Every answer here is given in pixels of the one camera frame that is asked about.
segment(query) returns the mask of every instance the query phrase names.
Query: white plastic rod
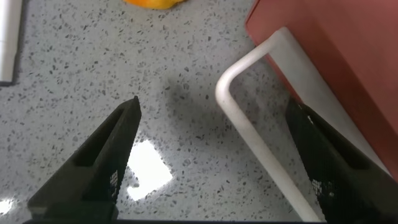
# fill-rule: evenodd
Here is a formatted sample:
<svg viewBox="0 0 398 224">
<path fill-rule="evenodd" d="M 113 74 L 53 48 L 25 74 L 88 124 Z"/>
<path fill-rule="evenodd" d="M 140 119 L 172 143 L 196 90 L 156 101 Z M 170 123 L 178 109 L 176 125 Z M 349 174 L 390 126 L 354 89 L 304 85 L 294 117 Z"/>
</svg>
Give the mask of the white plastic rod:
<svg viewBox="0 0 398 224">
<path fill-rule="evenodd" d="M 11 84 L 22 0 L 0 0 L 0 82 Z"/>
<path fill-rule="evenodd" d="M 264 41 L 230 66 L 218 80 L 216 86 L 216 100 L 300 218 L 305 222 L 319 222 L 320 219 L 317 217 L 317 214 L 295 186 L 293 180 L 279 161 L 274 157 L 229 92 L 229 86 L 232 80 L 254 62 L 263 58 L 275 45 L 275 41 L 277 40 L 272 38 Z"/>
</svg>

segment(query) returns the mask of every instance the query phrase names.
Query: speckled countertop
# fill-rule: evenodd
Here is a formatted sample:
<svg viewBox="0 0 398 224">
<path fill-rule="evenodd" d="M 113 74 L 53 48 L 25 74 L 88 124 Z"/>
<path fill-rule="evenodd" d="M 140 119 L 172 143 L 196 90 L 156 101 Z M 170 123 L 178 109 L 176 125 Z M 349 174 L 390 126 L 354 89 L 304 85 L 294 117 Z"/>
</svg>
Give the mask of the speckled countertop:
<svg viewBox="0 0 398 224">
<path fill-rule="evenodd" d="M 252 1 L 191 0 L 169 11 L 24 2 L 17 83 L 0 88 L 1 223 L 27 220 L 27 200 L 134 95 L 143 116 L 119 218 L 299 219 L 214 97 L 221 73 L 254 47 L 244 30 Z M 231 91 L 316 203 L 284 119 L 289 94 L 270 67 L 253 65 Z"/>
</svg>

